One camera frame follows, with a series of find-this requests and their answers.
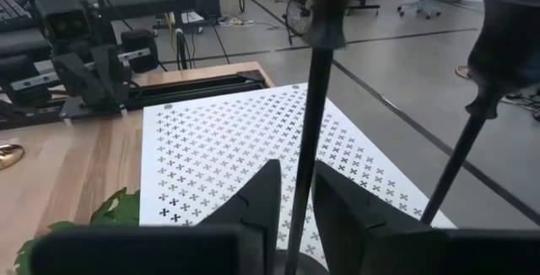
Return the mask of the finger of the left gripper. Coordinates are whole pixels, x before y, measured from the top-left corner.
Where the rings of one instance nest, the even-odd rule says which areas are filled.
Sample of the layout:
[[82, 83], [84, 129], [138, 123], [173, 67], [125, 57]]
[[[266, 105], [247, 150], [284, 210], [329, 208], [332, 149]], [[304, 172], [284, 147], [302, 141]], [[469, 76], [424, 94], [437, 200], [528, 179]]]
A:
[[124, 105], [128, 98], [128, 83], [124, 66], [113, 45], [95, 46], [90, 49], [94, 70], [104, 91], [105, 99]]
[[87, 106], [101, 103], [101, 83], [74, 52], [55, 56], [52, 64], [71, 97], [79, 97]]

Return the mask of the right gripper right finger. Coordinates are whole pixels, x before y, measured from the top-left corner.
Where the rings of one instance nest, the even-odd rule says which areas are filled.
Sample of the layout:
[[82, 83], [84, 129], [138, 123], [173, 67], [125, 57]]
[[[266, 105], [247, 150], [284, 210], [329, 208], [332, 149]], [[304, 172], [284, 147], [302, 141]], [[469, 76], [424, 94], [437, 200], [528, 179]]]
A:
[[433, 228], [321, 161], [314, 214], [331, 275], [540, 275], [540, 231]]

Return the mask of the black aluminium table frame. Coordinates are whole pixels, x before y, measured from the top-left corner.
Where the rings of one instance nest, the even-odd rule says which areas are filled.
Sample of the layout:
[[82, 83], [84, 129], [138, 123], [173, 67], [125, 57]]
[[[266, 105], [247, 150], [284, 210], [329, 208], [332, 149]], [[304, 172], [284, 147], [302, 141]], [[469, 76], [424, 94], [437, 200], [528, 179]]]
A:
[[57, 98], [37, 107], [20, 108], [0, 106], [0, 131], [49, 124], [63, 120], [82, 120], [105, 116], [118, 116], [122, 111], [138, 111], [147, 106], [236, 94], [267, 89], [269, 84], [258, 69], [240, 71], [223, 76], [178, 81], [168, 84], [147, 85], [129, 91], [126, 104], [106, 105], [91, 110], [80, 98]]

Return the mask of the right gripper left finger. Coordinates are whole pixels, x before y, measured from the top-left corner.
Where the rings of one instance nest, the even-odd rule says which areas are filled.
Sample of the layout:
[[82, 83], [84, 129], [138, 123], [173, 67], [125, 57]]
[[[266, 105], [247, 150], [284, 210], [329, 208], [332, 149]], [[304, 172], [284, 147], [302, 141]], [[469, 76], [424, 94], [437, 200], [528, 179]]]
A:
[[76, 226], [46, 235], [30, 275], [273, 275], [281, 167], [269, 160], [192, 227]]

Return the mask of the round black fan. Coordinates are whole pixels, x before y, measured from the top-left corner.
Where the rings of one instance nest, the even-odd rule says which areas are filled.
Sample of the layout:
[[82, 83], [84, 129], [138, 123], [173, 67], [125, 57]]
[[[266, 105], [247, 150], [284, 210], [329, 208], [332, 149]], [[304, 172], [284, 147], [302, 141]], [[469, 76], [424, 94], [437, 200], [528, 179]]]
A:
[[288, 31], [288, 41], [302, 37], [311, 25], [311, 0], [288, 0], [283, 18]]

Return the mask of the tall black candlestick holder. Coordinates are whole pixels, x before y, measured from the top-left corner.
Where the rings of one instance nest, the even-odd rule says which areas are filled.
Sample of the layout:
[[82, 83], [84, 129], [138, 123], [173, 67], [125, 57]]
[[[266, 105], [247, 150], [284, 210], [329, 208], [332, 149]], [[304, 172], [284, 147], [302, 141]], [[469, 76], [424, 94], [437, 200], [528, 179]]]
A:
[[311, 47], [299, 163], [284, 275], [296, 275], [316, 150], [335, 50], [346, 46], [343, 20], [351, 0], [311, 0], [312, 18], [303, 40]]

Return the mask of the black keyboard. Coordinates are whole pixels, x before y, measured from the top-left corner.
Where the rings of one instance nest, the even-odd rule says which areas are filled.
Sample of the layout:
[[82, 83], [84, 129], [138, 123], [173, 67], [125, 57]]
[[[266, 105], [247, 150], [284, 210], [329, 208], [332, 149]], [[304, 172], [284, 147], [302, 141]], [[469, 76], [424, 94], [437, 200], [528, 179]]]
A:
[[0, 0], [0, 33], [27, 30], [35, 27], [30, 13], [19, 0]]

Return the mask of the tall gold candlestick holder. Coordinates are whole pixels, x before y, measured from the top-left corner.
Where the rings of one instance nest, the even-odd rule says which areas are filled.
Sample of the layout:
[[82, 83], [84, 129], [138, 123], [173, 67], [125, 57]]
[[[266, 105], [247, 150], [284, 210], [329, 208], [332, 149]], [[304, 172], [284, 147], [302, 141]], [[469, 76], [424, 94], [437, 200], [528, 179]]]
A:
[[18, 144], [0, 145], [0, 170], [16, 164], [24, 157], [24, 148]]

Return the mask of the short black candlestick holder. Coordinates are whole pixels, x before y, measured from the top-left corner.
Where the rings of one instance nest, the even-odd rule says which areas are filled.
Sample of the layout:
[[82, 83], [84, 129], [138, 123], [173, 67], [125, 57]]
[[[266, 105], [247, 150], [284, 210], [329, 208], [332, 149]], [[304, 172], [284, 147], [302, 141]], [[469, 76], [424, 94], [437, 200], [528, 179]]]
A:
[[483, 0], [484, 18], [467, 66], [477, 85], [469, 118], [420, 218], [431, 224], [487, 120], [507, 94], [540, 84], [540, 0]]

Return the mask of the green artificial plant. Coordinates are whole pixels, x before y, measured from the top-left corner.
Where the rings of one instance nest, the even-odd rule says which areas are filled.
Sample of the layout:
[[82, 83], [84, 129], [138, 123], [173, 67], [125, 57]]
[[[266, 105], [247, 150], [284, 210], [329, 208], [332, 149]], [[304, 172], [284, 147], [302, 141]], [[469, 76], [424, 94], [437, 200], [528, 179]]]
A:
[[126, 187], [113, 193], [106, 199], [90, 216], [89, 220], [77, 224], [73, 221], [59, 221], [47, 226], [44, 233], [39, 233], [35, 238], [27, 240], [17, 251], [13, 263], [13, 270], [7, 270], [6, 275], [31, 275], [30, 254], [45, 235], [65, 229], [81, 226], [138, 226], [139, 225], [140, 191], [127, 193]]

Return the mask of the white perforated metal shelf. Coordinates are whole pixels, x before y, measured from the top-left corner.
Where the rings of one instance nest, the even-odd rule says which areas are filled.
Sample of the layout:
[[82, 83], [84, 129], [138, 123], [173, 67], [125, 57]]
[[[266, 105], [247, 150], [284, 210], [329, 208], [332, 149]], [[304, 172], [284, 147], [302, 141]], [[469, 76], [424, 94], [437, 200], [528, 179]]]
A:
[[[146, 108], [140, 224], [199, 224], [276, 159], [282, 266], [306, 91], [305, 84], [294, 84]], [[316, 157], [393, 207], [415, 218], [424, 211], [427, 197], [332, 102], [325, 104]]]

